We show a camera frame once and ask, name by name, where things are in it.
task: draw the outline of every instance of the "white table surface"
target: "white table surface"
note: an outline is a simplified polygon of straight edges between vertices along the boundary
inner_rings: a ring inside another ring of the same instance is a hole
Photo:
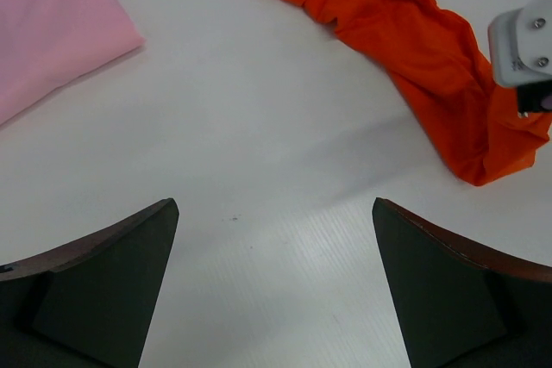
[[[439,0],[486,50],[529,0]],[[371,222],[383,196],[552,265],[552,147],[484,188],[391,82],[280,0],[121,0],[132,59],[0,129],[0,263],[164,197],[181,216],[141,367],[409,366]]]

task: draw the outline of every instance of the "orange fabric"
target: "orange fabric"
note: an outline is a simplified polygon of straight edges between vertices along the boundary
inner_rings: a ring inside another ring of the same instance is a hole
[[[286,0],[380,62],[448,167],[483,185],[533,165],[552,115],[518,117],[464,19],[436,0]]]

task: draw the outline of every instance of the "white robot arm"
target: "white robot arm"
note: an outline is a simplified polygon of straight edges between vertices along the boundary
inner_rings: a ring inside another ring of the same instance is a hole
[[[552,111],[552,0],[533,0],[489,26],[495,81],[517,88],[522,115]]]

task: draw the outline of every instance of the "pink cloth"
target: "pink cloth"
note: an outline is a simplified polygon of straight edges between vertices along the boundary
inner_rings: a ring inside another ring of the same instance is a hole
[[[0,0],[0,123],[143,42],[117,0]]]

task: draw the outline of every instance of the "screw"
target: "screw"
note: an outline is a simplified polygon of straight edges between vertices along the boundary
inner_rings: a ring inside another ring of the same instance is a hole
[[[544,19],[542,17],[539,17],[538,19],[533,21],[533,28],[535,28],[535,29],[544,28],[545,25],[546,25],[546,19]]]
[[[548,66],[550,63],[550,59],[548,59],[545,56],[542,56],[541,58],[536,60],[536,65],[540,68],[544,68],[545,66]]]

